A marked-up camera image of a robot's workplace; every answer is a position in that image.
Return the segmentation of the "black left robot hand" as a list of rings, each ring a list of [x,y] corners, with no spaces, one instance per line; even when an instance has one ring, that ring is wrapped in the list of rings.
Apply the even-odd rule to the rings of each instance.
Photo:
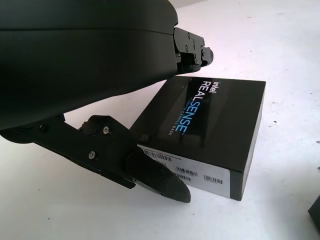
[[[0,134],[34,143],[128,189],[189,203],[185,183],[138,146],[128,128],[65,113],[210,65],[201,36],[178,28],[167,0],[3,0]]]

